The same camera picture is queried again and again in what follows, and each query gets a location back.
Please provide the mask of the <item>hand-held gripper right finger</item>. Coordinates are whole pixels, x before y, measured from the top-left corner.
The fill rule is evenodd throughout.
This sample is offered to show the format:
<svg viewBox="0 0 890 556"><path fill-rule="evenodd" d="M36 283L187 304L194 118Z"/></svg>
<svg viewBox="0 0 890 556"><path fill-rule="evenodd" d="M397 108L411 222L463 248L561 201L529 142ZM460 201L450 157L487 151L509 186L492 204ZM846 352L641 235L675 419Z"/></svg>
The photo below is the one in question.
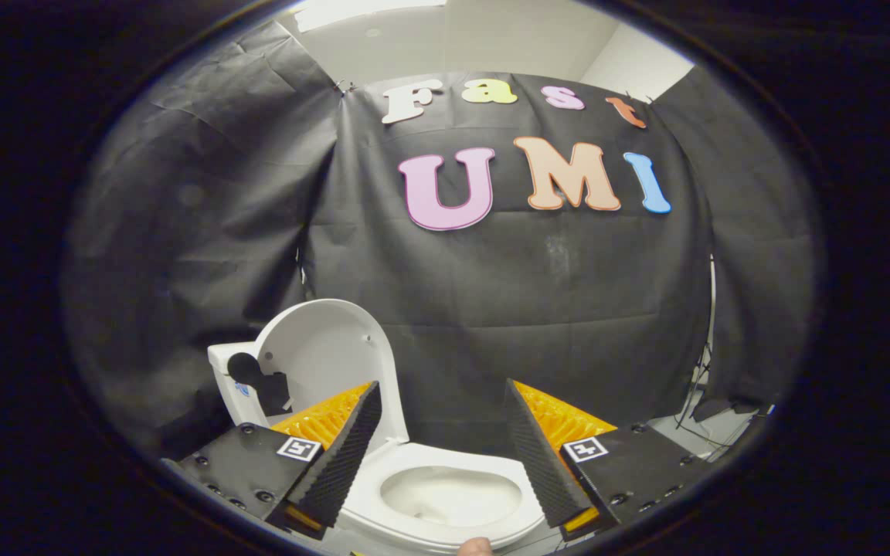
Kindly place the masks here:
<svg viewBox="0 0 890 556"><path fill-rule="evenodd" d="M515 456L549 527L566 541L639 520L713 469L647 425L618 427L522 382L506 382Z"/></svg>

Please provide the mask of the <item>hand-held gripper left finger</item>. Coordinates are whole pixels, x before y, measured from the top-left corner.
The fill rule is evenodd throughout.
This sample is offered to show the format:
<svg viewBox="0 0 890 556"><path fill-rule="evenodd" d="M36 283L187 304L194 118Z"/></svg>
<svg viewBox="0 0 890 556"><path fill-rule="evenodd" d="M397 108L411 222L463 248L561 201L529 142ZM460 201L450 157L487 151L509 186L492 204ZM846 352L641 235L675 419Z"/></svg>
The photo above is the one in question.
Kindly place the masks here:
<svg viewBox="0 0 890 556"><path fill-rule="evenodd" d="M161 464L247 520L324 538L382 418L378 381L319 402L277 427L243 422Z"/></svg>

